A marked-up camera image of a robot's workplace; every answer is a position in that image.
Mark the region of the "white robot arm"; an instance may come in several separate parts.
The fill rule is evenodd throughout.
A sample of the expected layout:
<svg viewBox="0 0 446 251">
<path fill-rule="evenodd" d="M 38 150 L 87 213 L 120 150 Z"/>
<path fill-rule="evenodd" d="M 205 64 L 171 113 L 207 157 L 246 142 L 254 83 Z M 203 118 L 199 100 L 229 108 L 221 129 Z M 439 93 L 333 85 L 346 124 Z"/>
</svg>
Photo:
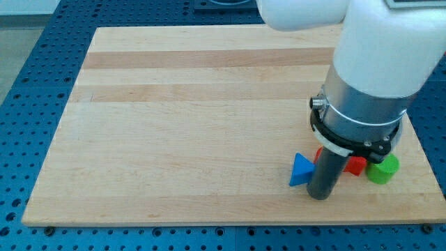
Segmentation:
<svg viewBox="0 0 446 251">
<path fill-rule="evenodd" d="M 385 0 L 258 1 L 278 31 L 341 24 L 310 123 L 332 153 L 382 162 L 401 121 L 445 52 L 445 5 Z"/>
</svg>

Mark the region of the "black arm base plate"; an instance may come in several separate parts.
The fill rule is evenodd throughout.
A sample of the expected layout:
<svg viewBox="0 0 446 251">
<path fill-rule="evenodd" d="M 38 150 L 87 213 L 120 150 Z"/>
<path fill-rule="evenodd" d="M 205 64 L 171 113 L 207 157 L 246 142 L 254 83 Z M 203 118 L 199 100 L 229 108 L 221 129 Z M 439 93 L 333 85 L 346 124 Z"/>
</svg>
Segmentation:
<svg viewBox="0 0 446 251">
<path fill-rule="evenodd" d="M 194 11 L 256 10 L 255 0 L 194 0 Z"/>
</svg>

